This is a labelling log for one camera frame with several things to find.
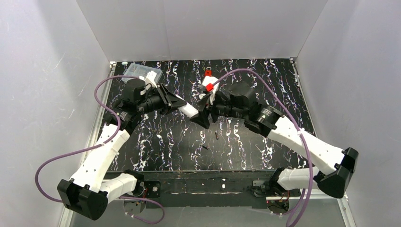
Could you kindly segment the white air conditioner remote control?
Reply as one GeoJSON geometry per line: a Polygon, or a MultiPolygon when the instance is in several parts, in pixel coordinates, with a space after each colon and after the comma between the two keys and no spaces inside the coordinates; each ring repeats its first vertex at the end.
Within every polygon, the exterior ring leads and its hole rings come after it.
{"type": "Polygon", "coordinates": [[[183,113],[184,115],[186,115],[189,118],[192,118],[199,113],[199,111],[195,107],[193,107],[191,104],[186,102],[182,97],[180,97],[180,96],[176,96],[176,97],[183,100],[186,103],[184,106],[178,107],[178,110],[181,113],[183,113]]]}

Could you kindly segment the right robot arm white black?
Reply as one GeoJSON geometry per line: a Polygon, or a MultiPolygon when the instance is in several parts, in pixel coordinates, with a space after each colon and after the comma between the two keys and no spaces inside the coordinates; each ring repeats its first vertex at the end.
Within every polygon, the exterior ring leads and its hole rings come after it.
{"type": "Polygon", "coordinates": [[[244,82],[230,85],[227,96],[212,82],[203,83],[201,88],[199,110],[191,118],[192,122],[208,129],[210,119],[213,122],[219,117],[243,119],[250,131],[274,140],[312,161],[312,169],[278,168],[263,186],[255,187],[258,194],[268,190],[281,193],[311,187],[333,198],[344,196],[356,169],[359,153],[355,149],[332,146],[297,129],[281,111],[259,103],[255,90],[244,82]]]}

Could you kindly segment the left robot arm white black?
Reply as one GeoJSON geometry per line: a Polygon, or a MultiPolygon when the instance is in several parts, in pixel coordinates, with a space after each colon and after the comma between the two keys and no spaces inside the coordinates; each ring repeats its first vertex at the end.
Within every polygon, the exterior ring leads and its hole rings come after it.
{"type": "Polygon", "coordinates": [[[104,181],[106,172],[144,114],[153,111],[169,114],[186,104],[163,84],[128,80],[120,101],[111,108],[113,116],[106,121],[95,148],[69,180],[59,182],[57,190],[64,206],[97,220],[111,201],[127,193],[142,195],[146,190],[142,174],[127,170],[104,181]]]}

